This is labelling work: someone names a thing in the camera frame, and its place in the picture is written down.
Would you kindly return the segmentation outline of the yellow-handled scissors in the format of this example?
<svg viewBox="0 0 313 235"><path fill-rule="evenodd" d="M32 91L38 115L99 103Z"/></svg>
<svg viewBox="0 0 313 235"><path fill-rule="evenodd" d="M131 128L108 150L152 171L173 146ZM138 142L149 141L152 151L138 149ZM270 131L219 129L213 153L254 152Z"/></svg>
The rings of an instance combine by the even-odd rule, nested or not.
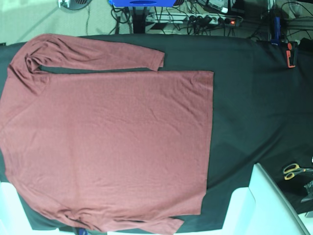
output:
<svg viewBox="0 0 313 235"><path fill-rule="evenodd" d="M313 171L312 168L300 167L299 164L293 163L283 169L284 180L287 181L299 174L312 171Z"/></svg>

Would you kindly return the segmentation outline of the black table cloth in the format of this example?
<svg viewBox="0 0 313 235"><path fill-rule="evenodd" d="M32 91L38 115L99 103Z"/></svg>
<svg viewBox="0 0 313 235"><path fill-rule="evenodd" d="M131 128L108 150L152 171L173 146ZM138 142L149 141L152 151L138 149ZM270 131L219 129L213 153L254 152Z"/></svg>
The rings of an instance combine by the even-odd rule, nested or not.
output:
<svg viewBox="0 0 313 235"><path fill-rule="evenodd" d="M213 116L207 190L199 215L182 215L177 232L218 229L230 195L261 163L275 180L290 162L309 165L313 153L313 57L300 52L288 68L286 50L246 39L188 35L102 35L165 54L162 71L211 71ZM24 44L0 52L0 88Z"/></svg>

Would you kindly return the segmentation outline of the crumpled black plastic piece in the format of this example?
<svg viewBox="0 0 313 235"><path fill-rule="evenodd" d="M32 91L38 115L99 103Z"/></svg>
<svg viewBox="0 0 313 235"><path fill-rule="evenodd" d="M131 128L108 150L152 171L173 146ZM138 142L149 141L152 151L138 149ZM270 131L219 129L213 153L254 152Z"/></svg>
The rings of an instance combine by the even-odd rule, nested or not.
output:
<svg viewBox="0 0 313 235"><path fill-rule="evenodd" d="M309 183L304 185L304 188L307 192L307 196L305 196L302 200L301 203L311 201L313 199L313 182L310 181Z"/></svg>

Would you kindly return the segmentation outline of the black stand post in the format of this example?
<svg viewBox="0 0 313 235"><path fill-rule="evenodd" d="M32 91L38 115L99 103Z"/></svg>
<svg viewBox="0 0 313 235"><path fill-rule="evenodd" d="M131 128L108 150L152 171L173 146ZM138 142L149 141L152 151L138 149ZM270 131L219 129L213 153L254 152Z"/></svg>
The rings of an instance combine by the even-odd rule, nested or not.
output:
<svg viewBox="0 0 313 235"><path fill-rule="evenodd" d="M133 19L133 33L144 34L146 31L146 18L149 13L148 7L133 7L132 19Z"/></svg>

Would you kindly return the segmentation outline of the maroon long-sleeve T-shirt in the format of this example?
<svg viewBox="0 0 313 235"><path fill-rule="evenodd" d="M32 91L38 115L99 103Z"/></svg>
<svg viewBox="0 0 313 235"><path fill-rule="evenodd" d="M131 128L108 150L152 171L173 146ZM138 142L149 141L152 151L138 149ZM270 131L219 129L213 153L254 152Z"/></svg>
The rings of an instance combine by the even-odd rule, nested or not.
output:
<svg viewBox="0 0 313 235"><path fill-rule="evenodd" d="M165 54L43 34L7 68L5 175L36 212L100 232L172 235L207 190L213 77L162 71Z"/></svg>

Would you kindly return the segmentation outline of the blue plastic box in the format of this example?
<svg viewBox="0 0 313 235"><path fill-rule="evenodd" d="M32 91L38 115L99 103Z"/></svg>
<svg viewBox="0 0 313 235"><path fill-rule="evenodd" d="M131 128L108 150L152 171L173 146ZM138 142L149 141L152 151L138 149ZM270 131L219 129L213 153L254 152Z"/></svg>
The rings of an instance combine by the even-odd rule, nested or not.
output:
<svg viewBox="0 0 313 235"><path fill-rule="evenodd" d="M108 0L116 7L172 7L175 0Z"/></svg>

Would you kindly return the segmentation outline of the white power strip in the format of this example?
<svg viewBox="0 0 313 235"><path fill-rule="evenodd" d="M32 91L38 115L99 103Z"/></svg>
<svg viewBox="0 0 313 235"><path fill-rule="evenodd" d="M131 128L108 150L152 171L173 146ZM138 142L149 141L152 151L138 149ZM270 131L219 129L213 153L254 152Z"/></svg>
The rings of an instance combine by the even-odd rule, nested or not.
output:
<svg viewBox="0 0 313 235"><path fill-rule="evenodd" d="M147 23L161 24L211 24L221 26L239 26L243 22L240 16L228 16L215 13L208 14L185 14L185 13L150 13L146 17Z"/></svg>

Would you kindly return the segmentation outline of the dark round fan base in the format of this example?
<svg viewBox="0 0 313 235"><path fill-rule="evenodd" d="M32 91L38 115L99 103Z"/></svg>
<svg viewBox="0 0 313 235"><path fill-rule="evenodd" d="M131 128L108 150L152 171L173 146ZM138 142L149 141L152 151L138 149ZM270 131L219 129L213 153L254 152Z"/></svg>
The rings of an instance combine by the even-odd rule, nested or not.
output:
<svg viewBox="0 0 313 235"><path fill-rule="evenodd" d="M81 10L90 4L91 0L58 0L58 7L68 10Z"/></svg>

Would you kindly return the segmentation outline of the orange black clamp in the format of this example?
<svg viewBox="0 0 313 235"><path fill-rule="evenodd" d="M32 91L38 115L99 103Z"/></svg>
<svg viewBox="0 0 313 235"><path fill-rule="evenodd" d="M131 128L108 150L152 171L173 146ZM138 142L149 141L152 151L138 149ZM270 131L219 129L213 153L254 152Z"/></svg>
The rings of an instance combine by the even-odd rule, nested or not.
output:
<svg viewBox="0 0 313 235"><path fill-rule="evenodd" d="M296 41L287 43L286 57L288 68L295 68L297 62L298 43Z"/></svg>

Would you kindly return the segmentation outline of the blue clamp at bottom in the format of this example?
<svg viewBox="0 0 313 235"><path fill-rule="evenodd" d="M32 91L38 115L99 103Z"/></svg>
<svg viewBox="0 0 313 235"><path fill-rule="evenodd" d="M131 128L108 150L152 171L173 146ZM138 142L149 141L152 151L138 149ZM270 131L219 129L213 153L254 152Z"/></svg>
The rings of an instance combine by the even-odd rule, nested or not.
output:
<svg viewBox="0 0 313 235"><path fill-rule="evenodd" d="M89 235L88 231L83 228L76 228L77 235Z"/></svg>

